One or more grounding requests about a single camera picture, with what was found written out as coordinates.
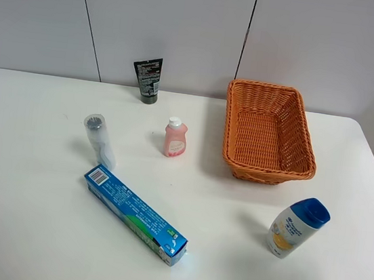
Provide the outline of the clear plastic brush tube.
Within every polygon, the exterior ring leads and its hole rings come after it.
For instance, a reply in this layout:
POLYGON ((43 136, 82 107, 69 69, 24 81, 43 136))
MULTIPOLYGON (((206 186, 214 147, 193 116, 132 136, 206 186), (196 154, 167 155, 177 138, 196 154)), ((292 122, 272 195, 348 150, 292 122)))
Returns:
POLYGON ((96 159, 107 170, 114 170, 116 164, 115 155, 113 154, 105 118, 100 114, 86 116, 84 120, 88 140, 96 153, 96 159))

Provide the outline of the orange wicker basket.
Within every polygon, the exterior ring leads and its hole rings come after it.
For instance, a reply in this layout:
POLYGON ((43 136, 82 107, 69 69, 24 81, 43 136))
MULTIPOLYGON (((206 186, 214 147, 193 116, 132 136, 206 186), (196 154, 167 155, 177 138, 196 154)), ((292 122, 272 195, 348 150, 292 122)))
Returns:
POLYGON ((295 88, 235 79, 226 99, 222 154, 235 178, 276 185, 314 177, 304 101, 295 88))

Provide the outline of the blue toothpaste box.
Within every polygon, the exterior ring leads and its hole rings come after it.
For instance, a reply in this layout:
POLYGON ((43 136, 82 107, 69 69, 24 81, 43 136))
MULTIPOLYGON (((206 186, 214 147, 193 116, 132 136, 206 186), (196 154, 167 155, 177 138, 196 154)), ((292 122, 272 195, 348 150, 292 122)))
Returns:
POLYGON ((102 164, 84 175, 88 189, 168 266, 186 253, 188 240, 102 164))

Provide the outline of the pink soap bottle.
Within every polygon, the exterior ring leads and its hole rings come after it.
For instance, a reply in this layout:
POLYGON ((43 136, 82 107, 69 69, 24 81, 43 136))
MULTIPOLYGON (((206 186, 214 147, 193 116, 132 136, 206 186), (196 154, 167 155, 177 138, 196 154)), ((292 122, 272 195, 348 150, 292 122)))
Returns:
POLYGON ((177 157, 184 153, 186 149, 187 126, 178 117, 170 117, 169 123, 165 128, 165 147, 166 157, 177 157))

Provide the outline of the black cosmetic tube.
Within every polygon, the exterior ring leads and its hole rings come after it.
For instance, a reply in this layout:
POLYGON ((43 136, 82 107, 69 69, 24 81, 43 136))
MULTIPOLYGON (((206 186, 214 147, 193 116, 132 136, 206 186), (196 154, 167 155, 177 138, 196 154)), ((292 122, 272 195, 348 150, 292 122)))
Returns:
POLYGON ((154 104, 158 99, 162 63, 162 58, 133 63, 140 88, 140 99, 145 104, 154 104))

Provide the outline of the white blue-capped shampoo bottle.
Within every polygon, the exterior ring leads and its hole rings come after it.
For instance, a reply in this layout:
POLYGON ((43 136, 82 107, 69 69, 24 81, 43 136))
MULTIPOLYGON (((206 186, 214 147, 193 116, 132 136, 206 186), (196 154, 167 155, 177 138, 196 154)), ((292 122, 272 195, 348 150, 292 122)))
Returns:
POLYGON ((283 259, 330 221, 327 208, 317 199, 298 201, 273 221, 266 237, 270 251, 283 259))

